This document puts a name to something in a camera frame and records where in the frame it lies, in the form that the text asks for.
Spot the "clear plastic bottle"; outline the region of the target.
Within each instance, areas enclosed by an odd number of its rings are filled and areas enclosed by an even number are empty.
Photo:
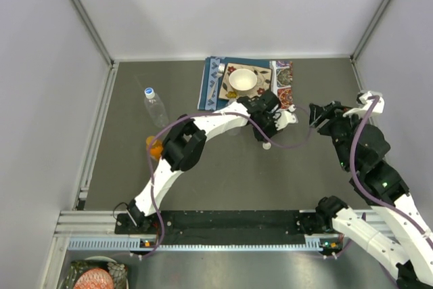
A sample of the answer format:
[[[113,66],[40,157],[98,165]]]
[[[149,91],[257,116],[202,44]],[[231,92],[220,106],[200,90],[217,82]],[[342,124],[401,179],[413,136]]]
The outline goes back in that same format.
[[[228,103],[227,103],[227,106],[230,106],[232,103],[235,103],[235,102],[236,102],[236,99],[230,99],[230,100],[228,101]],[[228,132],[227,132],[227,134],[230,135],[230,136],[236,136],[236,135],[238,135],[239,133],[240,133],[240,128],[239,128],[239,127],[236,127],[236,128],[230,129],[230,130],[228,130]]]
[[[144,104],[153,123],[159,128],[165,128],[168,125],[168,114],[159,95],[155,92],[152,99],[145,96]]]

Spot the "blue white bottle cap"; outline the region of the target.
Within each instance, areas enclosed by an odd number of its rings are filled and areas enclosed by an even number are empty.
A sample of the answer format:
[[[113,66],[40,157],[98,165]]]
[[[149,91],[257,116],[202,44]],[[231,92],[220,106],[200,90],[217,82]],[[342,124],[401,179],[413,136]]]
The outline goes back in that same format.
[[[151,87],[146,88],[145,91],[144,91],[144,93],[145,93],[145,96],[148,99],[152,99],[155,96],[155,92],[154,92],[154,90]]]

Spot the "orange juice bottle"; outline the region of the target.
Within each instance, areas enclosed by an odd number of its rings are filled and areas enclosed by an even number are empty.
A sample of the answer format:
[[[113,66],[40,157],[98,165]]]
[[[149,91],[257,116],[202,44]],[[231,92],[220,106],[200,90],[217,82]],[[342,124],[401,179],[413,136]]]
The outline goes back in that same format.
[[[146,142],[146,150],[149,151],[150,156],[155,161],[160,160],[163,151],[162,142],[154,136],[147,137],[145,142]]]

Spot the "small white bottle cap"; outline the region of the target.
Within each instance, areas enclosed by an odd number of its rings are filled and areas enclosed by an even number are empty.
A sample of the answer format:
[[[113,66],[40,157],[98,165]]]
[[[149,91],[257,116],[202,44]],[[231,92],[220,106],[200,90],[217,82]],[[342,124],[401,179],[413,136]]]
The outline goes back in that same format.
[[[262,147],[263,147],[264,150],[269,150],[271,148],[271,144],[269,142],[263,143]]]

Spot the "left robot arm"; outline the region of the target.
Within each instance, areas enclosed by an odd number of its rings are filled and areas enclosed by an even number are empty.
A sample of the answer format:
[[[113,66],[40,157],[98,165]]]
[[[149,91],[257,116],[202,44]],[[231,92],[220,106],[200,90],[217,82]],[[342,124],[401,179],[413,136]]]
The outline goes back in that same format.
[[[152,215],[159,203],[175,180],[199,162],[206,142],[212,138],[250,124],[255,138],[268,146],[273,136],[294,122],[296,117],[281,109],[272,91],[259,97],[241,97],[210,114],[181,116],[169,125],[162,142],[162,156],[148,184],[129,204],[131,226],[141,233],[152,228]]]

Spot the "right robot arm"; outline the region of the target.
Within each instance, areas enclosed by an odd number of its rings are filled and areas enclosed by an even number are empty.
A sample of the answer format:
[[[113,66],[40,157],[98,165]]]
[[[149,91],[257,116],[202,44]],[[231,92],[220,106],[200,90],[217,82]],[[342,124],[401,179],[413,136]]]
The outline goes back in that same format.
[[[408,185],[384,157],[390,144],[368,123],[381,114],[384,100],[370,95],[350,108],[340,102],[310,104],[309,124],[328,136],[350,184],[391,230],[388,238],[336,196],[322,198],[316,209],[317,227],[336,231],[357,243],[388,271],[398,288],[432,287],[432,230],[419,213]]]

